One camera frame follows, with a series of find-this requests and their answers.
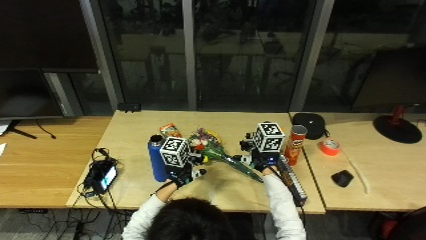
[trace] orange object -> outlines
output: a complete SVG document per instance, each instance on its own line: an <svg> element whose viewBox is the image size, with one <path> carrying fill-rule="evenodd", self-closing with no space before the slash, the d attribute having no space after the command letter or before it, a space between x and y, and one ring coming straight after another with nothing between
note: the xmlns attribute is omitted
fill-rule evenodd
<svg viewBox="0 0 426 240"><path fill-rule="evenodd" d="M320 143L321 152L329 156L336 156L341 150L339 142L328 138Z"/></svg>
<svg viewBox="0 0 426 240"><path fill-rule="evenodd" d="M308 129L303 125L295 125L292 127L292 133L284 152L284 156L289 160L291 166L295 166L297 163L299 155L304 147L307 133Z"/></svg>
<svg viewBox="0 0 426 240"><path fill-rule="evenodd" d="M180 138L183 137L183 134L178 130L178 127L175 126L174 123L170 123L163 127L160 127L160 132L166 137L180 137Z"/></svg>
<svg viewBox="0 0 426 240"><path fill-rule="evenodd" d="M200 145L198 145L198 146L195 147L195 150L202 151L204 148L206 148L206 147L204 147L204 145L203 145L203 144L200 144Z"/></svg>
<svg viewBox="0 0 426 240"><path fill-rule="evenodd" d="M388 239L391 236L392 230L396 228L399 224L397 220L388 220L383 225L383 237L384 239Z"/></svg>

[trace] white paper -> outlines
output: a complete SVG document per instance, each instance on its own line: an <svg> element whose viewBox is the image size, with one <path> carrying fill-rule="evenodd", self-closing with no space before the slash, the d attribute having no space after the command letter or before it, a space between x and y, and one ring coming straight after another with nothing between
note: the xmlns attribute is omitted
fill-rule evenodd
<svg viewBox="0 0 426 240"><path fill-rule="evenodd" d="M0 144L0 157L3 155L7 143Z"/></svg>
<svg viewBox="0 0 426 240"><path fill-rule="evenodd" d="M0 135L3 135L12 121L0 121Z"/></svg>

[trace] white sleeve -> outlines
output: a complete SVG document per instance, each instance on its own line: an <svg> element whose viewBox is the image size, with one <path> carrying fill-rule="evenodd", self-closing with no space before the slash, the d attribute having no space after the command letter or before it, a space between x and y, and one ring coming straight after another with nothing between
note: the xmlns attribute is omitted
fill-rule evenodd
<svg viewBox="0 0 426 240"><path fill-rule="evenodd" d="M269 197L271 213L275 225L279 228L277 239L305 240L307 232L288 187L273 174L263 178Z"/></svg>
<svg viewBox="0 0 426 240"><path fill-rule="evenodd" d="M152 195L148 201L142 205L139 210L134 213L132 219L128 225L124 227L122 237L124 240L143 240L152 220L158 215L160 209L166 203L159 199L156 195Z"/></svg>

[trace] dark hair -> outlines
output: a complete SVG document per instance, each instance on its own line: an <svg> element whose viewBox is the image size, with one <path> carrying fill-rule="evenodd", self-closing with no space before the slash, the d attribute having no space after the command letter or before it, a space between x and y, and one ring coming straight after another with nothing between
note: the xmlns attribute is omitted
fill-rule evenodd
<svg viewBox="0 0 426 240"><path fill-rule="evenodd" d="M235 233L224 212L198 198L172 200L146 232L148 240L232 240Z"/></svg>

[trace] blue water bottle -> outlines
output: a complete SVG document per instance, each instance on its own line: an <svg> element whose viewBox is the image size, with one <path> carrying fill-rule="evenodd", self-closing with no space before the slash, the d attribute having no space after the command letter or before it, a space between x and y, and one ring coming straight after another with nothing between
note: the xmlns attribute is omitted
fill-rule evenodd
<svg viewBox="0 0 426 240"><path fill-rule="evenodd" d="M164 141L162 135L152 135L148 142L152 172L158 182L166 182L166 180L168 179L168 175L166 173L166 164L160 154L163 142Z"/></svg>

